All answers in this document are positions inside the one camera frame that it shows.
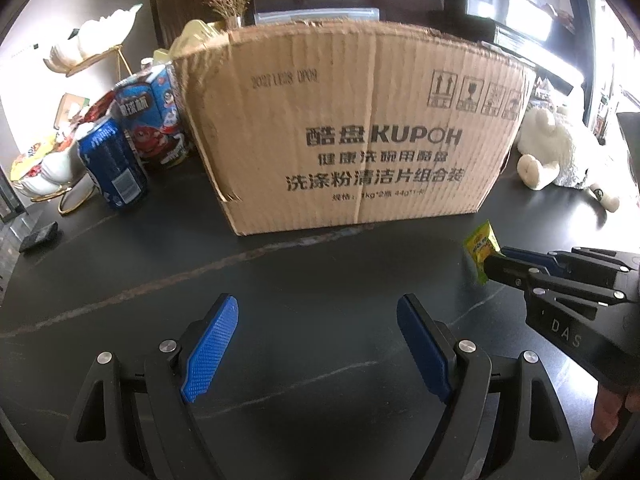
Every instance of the metal screw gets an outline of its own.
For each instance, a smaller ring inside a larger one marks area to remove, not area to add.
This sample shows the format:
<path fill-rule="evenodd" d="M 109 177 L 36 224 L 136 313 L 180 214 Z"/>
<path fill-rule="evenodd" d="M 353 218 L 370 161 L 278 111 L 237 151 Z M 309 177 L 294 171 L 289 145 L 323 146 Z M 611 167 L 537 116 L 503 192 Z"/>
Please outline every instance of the metal screw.
<path fill-rule="evenodd" d="M 476 343 L 469 341 L 469 339 L 463 339 L 458 343 L 458 347 L 467 354 L 472 354 L 476 351 Z"/>
<path fill-rule="evenodd" d="M 165 339 L 160 343 L 160 351 L 165 354 L 173 352 L 176 348 L 178 348 L 178 343 L 173 339 Z"/>
<path fill-rule="evenodd" d="M 535 364 L 539 361 L 538 359 L 538 354 L 536 354 L 535 352 L 531 351 L 531 350 L 527 350 L 522 354 L 522 357 L 524 357 L 524 360 L 527 363 L 531 363 L 531 364 Z"/>
<path fill-rule="evenodd" d="M 100 355 L 98 355 L 98 362 L 101 365 L 105 365 L 107 364 L 109 361 L 111 361 L 111 358 L 113 356 L 111 355 L 111 352 L 102 352 Z"/>

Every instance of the yellow candy packet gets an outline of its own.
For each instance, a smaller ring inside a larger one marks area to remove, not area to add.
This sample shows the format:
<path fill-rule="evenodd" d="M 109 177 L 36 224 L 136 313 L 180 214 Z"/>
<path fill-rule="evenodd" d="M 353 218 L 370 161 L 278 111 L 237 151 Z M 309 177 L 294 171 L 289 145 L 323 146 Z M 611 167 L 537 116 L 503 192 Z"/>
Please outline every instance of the yellow candy packet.
<path fill-rule="evenodd" d="M 490 254 L 500 252 L 494 229 L 488 220 L 465 240 L 465 247 L 478 268 L 478 282 L 484 285 L 489 281 L 489 278 L 484 273 L 484 260 Z"/>

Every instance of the blue soda can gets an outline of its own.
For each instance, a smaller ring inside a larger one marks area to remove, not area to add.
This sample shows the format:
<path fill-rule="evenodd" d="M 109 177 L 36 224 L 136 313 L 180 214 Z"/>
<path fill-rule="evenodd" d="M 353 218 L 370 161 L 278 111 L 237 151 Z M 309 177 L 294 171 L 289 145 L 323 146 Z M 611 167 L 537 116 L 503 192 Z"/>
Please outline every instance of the blue soda can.
<path fill-rule="evenodd" d="M 146 194 L 146 175 L 114 119 L 106 117 L 80 139 L 78 152 L 111 207 L 124 208 Z"/>

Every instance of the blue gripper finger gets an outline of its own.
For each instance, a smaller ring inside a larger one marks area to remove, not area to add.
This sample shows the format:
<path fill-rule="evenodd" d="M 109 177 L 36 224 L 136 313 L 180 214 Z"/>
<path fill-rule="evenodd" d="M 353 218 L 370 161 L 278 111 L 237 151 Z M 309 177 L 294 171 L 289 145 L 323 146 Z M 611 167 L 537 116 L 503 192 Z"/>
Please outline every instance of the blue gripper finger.
<path fill-rule="evenodd" d="M 238 302 L 233 296 L 228 296 L 187 358 L 184 383 L 180 389 L 186 402 L 193 402 L 209 389 L 236 326 Z"/>
<path fill-rule="evenodd" d="M 404 296 L 398 301 L 396 316 L 425 386 L 441 402 L 447 402 L 452 393 L 447 361 L 420 316 Z"/>

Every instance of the cardboard box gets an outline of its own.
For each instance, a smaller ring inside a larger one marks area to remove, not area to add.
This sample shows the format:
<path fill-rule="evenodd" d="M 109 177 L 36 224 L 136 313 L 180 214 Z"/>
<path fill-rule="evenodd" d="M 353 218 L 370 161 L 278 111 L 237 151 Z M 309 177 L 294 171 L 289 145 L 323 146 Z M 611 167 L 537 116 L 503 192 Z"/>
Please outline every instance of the cardboard box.
<path fill-rule="evenodd" d="M 239 235 L 478 211 L 534 72 L 397 23 L 242 28 L 174 61 Z"/>

